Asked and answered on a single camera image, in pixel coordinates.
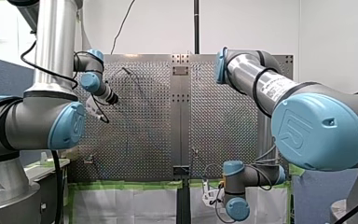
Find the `pegboard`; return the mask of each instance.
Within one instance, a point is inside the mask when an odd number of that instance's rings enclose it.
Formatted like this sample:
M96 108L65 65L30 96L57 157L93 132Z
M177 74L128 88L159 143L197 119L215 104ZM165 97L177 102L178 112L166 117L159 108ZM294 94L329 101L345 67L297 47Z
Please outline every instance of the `pegboard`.
M105 55L103 76L119 103L102 106L109 124L87 115L77 159L70 164L71 182L172 180L172 166L178 161L190 166L193 177L209 163L253 162L253 100L215 84L214 55L189 55L188 60L186 56L185 64L179 64L188 66L185 76L172 74L179 69L172 57ZM289 77L290 57L277 56ZM76 94L82 103L90 96L81 88ZM221 176L221 171L211 171L212 176Z
M293 78L293 56L275 56L282 74ZM189 160L192 178L201 178L208 164L224 161L253 163L257 149L257 107L252 98L214 80L214 55L193 55L191 61L191 104ZM283 159L280 164L287 167ZM222 170L208 169L207 176L219 178Z
M105 56L103 76L119 103L101 105L108 124L87 115L72 182L172 179L170 57ZM90 96L76 94L82 103Z

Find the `metal stand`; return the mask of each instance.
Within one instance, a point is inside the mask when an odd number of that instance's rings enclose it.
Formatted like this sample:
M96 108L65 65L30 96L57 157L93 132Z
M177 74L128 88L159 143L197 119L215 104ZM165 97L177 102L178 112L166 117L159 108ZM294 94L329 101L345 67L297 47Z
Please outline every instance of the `metal stand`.
M40 197L39 185L31 184L26 193L0 205L0 222L2 224L39 224L41 221Z

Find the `green tape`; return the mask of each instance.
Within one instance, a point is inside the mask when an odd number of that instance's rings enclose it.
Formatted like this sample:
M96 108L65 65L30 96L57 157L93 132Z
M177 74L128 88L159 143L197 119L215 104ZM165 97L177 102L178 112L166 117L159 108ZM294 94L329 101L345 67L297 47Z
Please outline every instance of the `green tape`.
M161 182L125 182L125 181L97 181L90 183L70 184L72 190L91 189L181 189L182 181L161 181Z
M209 179L209 185L213 188L217 188L219 186L221 179ZM202 188L202 180L200 179L192 179L190 180L191 188Z
M219 185L221 180L218 179L212 179L209 180L209 185L213 188L217 188L217 186ZM202 180L199 179L192 179L190 182L190 187L191 188L202 188ZM275 185L272 186L273 189L287 189L290 188L290 181L286 181L280 185Z
M304 174L305 170L293 165L292 163L289 164L289 175L298 175L302 176Z

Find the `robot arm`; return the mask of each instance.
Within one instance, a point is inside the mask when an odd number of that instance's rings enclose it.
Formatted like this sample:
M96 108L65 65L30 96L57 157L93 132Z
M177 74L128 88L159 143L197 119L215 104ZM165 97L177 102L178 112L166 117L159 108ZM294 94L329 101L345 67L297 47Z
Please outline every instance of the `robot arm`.
M101 52L78 52L74 57L76 12L82 7L82 0L9 2L19 8L33 30L39 9L34 64L37 69L34 84L24 92L23 98L0 97L0 220L1 223L37 223L40 220L38 187L29 187L19 151L59 150L77 145L84 130L85 110L72 91L74 70L85 73L81 86L101 101L113 104L117 96L102 82ZM28 207L22 208L24 202ZM24 213L16 219L6 216L21 209Z
M279 74L279 65L266 52L223 49L216 64L218 84L228 84L252 97L271 118L275 145L288 161L309 170L358 168L358 94L315 82L296 83ZM223 203L234 220L249 214L244 197L238 196L244 193L241 189L248 183L246 178L252 176L246 174L247 168L237 161L224 164Z

